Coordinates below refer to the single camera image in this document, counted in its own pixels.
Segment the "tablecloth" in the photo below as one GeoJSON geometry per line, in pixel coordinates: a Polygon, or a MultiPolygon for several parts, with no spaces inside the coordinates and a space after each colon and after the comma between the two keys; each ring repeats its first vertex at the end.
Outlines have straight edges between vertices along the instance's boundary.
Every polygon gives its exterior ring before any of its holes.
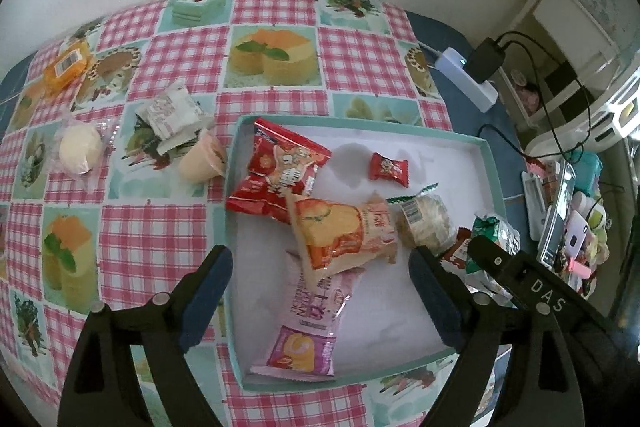
{"type": "MultiPolygon", "coordinates": [[[[26,83],[14,111],[0,113],[10,118],[0,145],[0,350],[54,407],[91,301],[141,305],[171,291],[216,243],[222,183],[182,183],[184,150],[140,150],[149,129],[135,110],[145,100],[183,80],[225,145],[239,116],[255,112],[452,129],[406,13],[375,0],[153,0],[80,26],[19,66],[26,83]],[[45,99],[44,68],[82,39],[93,54],[87,73],[45,99]],[[256,39],[288,51],[284,70],[268,54],[249,65],[238,58],[237,47],[256,39]],[[50,162],[70,114],[120,126],[91,192],[50,162]],[[51,258],[72,247],[81,273],[51,258]]],[[[219,418],[243,427],[417,426],[455,359],[338,389],[255,394],[237,385],[225,334],[219,308],[187,360],[219,418]]],[[[143,351],[132,352],[154,422],[168,425],[143,351]]]]}

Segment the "teal container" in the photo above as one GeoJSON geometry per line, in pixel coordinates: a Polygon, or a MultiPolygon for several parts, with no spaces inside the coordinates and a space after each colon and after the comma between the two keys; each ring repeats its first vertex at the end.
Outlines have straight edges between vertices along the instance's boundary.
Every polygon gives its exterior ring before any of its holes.
{"type": "Polygon", "coordinates": [[[589,151],[582,153],[577,150],[571,153],[570,161],[575,171],[574,190],[580,190],[580,192],[583,192],[588,197],[593,197],[593,184],[602,171],[600,158],[598,158],[596,153],[589,151]]]}

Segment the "red snack package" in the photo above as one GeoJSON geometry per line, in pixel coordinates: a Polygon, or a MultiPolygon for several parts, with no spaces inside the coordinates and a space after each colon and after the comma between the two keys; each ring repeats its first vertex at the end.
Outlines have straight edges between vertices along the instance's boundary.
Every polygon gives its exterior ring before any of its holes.
{"type": "Polygon", "coordinates": [[[308,196],[331,151],[264,118],[255,121],[248,176],[226,198],[228,210],[289,222],[285,190],[308,196]]]}
{"type": "Polygon", "coordinates": [[[373,153],[369,164],[370,180],[392,180],[398,182],[402,187],[409,186],[409,161],[390,160],[384,156],[373,153]]]}

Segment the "small red candy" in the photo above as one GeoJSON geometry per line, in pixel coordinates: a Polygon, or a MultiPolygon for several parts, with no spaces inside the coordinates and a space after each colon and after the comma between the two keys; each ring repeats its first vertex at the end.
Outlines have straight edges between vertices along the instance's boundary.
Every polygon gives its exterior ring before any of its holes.
{"type": "Polygon", "coordinates": [[[373,153],[369,164],[370,180],[392,180],[398,182],[402,187],[409,186],[409,161],[390,160],[384,156],[373,153]]]}

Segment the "pink snack wrapper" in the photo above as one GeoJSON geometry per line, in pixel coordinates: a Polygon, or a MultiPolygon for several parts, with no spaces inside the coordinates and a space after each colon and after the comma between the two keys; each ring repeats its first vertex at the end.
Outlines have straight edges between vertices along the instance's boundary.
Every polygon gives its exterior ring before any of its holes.
{"type": "Polygon", "coordinates": [[[334,346],[340,318],[364,268],[352,268],[306,288],[300,259],[289,257],[285,308],[265,357],[251,367],[256,375],[321,381],[334,376],[334,346]]]}

